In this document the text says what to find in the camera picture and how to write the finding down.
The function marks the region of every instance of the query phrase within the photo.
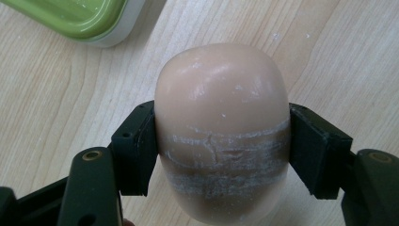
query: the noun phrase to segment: plastic container lid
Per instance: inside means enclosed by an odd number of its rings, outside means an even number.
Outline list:
[[[128,16],[132,29],[145,0],[0,0],[56,32],[84,42],[96,42],[109,35],[123,18],[128,5],[136,15]]]

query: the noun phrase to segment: light wood surface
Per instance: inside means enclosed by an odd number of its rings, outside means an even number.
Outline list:
[[[72,158],[106,146],[153,99],[181,51],[214,42],[262,49],[289,101],[354,138],[352,150],[399,155],[399,1],[149,0],[130,36],[99,49],[0,5],[0,185],[22,197],[68,175]],[[341,199],[317,201],[290,169],[276,209],[253,225],[344,225]],[[203,225],[171,196],[157,162],[147,198],[123,198],[136,225]]]

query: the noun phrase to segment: beige soft object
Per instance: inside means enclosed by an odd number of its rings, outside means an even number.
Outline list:
[[[155,126],[168,182],[192,218],[245,224],[276,205],[290,114],[279,69],[262,51],[211,44],[172,58],[158,79]]]

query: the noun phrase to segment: green container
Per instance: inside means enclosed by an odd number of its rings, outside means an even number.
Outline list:
[[[130,33],[144,1],[0,0],[63,36],[100,46],[116,44]]]

